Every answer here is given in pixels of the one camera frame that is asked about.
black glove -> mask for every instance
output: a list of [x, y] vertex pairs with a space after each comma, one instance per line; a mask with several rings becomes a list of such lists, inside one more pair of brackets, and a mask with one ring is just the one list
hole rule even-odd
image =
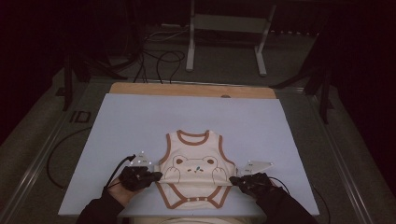
[[154, 181], [159, 181], [163, 176], [160, 172], [150, 172], [146, 166], [125, 166], [119, 180], [130, 191], [147, 188]]
[[230, 181], [234, 186], [238, 186], [243, 193], [256, 199], [266, 194], [271, 188], [276, 188], [272, 185], [266, 173], [244, 175], [242, 177], [231, 176]]

